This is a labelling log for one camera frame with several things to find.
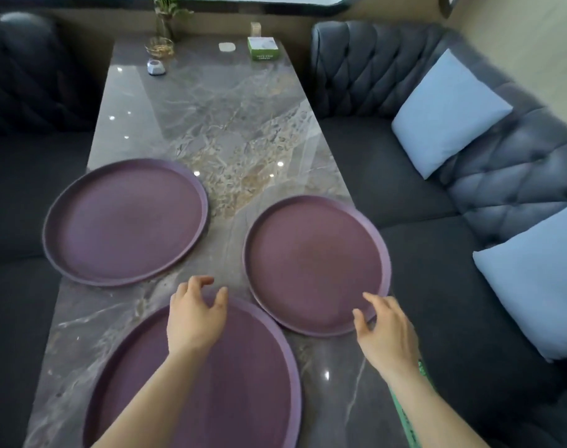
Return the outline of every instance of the vase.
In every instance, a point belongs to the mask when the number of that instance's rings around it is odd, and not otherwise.
[[[172,20],[174,19],[174,16],[157,10],[155,10],[155,14],[157,35],[169,40],[174,40],[174,29],[172,28]]]

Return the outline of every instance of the potted plant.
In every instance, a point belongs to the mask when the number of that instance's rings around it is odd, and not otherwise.
[[[178,7],[178,0],[153,0],[156,14],[157,35],[174,40],[172,21],[177,15],[189,16],[193,12]]]

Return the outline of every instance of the person's left hand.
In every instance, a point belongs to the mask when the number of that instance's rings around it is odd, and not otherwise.
[[[221,336],[228,313],[228,288],[217,292],[211,308],[201,295],[201,288],[213,281],[206,275],[190,277],[171,296],[167,330],[170,354],[183,349],[208,352]]]

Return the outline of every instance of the round tray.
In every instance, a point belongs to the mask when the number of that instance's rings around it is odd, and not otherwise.
[[[165,360],[168,316],[169,307],[149,316],[109,358],[86,411],[86,448]],[[284,334],[256,305],[230,297],[226,328],[198,374],[171,446],[294,448],[301,414],[300,375]]]
[[[299,195],[269,207],[248,231],[250,289],[275,320],[310,336],[354,329],[352,309],[375,316],[363,292],[387,295],[391,262],[377,228],[353,207]]]
[[[132,284],[188,253],[208,207],[201,182],[177,162],[133,159],[102,166],[71,184],[49,209],[45,255],[74,281]]]

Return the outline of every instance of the wall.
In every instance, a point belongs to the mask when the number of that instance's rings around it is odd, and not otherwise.
[[[96,78],[104,82],[112,52],[113,38],[124,31],[151,31],[154,15],[123,9],[47,9],[63,24],[68,39]],[[437,0],[360,0],[340,20],[422,20],[441,21]],[[264,36],[283,42],[294,67],[302,72],[310,51],[310,29],[320,20],[302,16],[197,13],[178,25],[188,33],[230,33],[247,35],[251,21],[259,21]]]
[[[461,0],[449,25],[567,122],[567,0]]]

